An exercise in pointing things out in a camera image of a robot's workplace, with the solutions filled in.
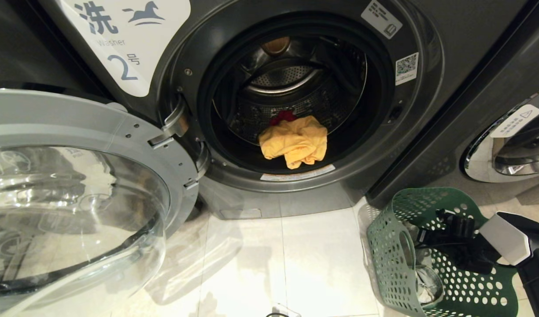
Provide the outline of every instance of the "washer door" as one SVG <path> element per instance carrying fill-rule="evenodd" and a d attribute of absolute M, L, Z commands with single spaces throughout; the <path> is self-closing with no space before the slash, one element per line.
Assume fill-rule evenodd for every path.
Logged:
<path fill-rule="evenodd" d="M 464 170 L 482 182 L 539 176 L 539 93 L 497 120 L 469 147 Z"/>
<path fill-rule="evenodd" d="M 2 316 L 93 315 L 157 272 L 199 190 L 160 135 L 118 104 L 0 89 Z"/>

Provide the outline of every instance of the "number 2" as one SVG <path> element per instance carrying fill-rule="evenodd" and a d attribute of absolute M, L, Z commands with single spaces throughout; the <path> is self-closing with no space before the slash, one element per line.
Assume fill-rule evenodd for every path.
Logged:
<path fill-rule="evenodd" d="M 125 62 L 125 60 L 122 57 L 118 55 L 109 55 L 107 59 L 108 60 L 118 59 L 121 61 L 121 63 L 123 63 L 123 74 L 121 75 L 121 80 L 138 80 L 138 78 L 136 77 L 127 76 L 129 74 L 129 65 L 127 64 L 127 62 Z"/>

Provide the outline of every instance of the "perforated plastic basket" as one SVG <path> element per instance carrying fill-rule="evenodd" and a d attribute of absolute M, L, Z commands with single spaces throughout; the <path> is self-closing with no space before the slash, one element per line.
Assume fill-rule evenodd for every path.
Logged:
<path fill-rule="evenodd" d="M 433 307 L 421 307 L 414 272 L 416 254 L 410 233 L 400 221 L 425 229 L 442 229 L 445 225 L 436 218 L 437 209 L 473 217 L 480 225 L 487 221 L 471 197 L 458 189 L 419 188 L 398 192 L 368 228 L 373 265 L 385 305 L 412 317 L 515 317 L 515 269 L 496 267 L 489 275 L 471 273 L 457 269 L 435 249 L 431 249 L 432 268 L 443 281 L 444 294 Z M 412 263 L 407 263 L 405 250 L 412 253 Z"/>

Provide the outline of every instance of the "label sticker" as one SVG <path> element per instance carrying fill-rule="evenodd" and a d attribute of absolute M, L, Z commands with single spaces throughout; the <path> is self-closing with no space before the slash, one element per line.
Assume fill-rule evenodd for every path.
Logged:
<path fill-rule="evenodd" d="M 411 81 L 418 75 L 418 52 L 395 62 L 395 86 Z"/>
<path fill-rule="evenodd" d="M 368 4 L 362 18 L 389 40 L 402 28 L 402 23 L 376 0 Z"/>
<path fill-rule="evenodd" d="M 539 108 L 531 104 L 521 106 L 491 133 L 491 138 L 509 138 L 539 115 Z"/>
<path fill-rule="evenodd" d="M 268 181 L 268 182 L 299 181 L 300 179 L 307 179 L 307 178 L 323 175 L 330 171 L 334 171 L 335 169 L 336 167 L 330 164 L 318 170 L 308 171 L 306 173 L 289 174 L 289 175 L 263 174 L 260 179 L 262 181 Z"/>
<path fill-rule="evenodd" d="M 148 95 L 162 53 L 191 14 L 189 0 L 55 0 L 123 91 Z"/>

